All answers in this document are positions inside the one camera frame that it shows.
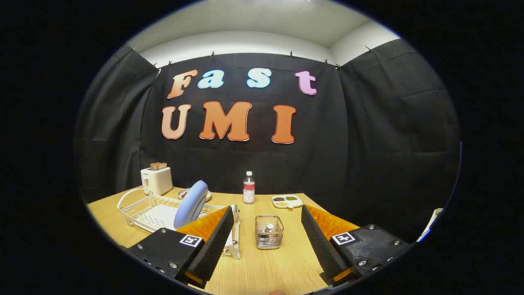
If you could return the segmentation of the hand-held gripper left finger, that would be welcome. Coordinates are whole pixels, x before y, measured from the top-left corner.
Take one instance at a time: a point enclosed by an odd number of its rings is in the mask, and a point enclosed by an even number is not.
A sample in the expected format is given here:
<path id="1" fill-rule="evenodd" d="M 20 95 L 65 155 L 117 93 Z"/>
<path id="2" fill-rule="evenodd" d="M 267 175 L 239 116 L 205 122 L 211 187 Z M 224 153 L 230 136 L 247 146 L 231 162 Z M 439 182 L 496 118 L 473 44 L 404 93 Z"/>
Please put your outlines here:
<path id="1" fill-rule="evenodd" d="M 178 230 L 156 230 L 129 247 L 129 253 L 165 276 L 204 289 L 233 225 L 233 209 L 225 206 Z"/>

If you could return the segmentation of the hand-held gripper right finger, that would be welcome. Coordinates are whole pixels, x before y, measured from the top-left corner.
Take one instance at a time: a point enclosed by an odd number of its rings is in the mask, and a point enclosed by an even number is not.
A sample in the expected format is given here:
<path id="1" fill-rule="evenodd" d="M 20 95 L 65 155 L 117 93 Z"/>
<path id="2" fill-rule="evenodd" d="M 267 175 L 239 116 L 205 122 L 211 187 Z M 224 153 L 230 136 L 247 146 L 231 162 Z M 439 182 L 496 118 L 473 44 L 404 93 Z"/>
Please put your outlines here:
<path id="1" fill-rule="evenodd" d="M 376 224 L 359 227 L 309 205 L 302 206 L 301 223 L 333 287 L 371 276 L 412 247 Z"/>

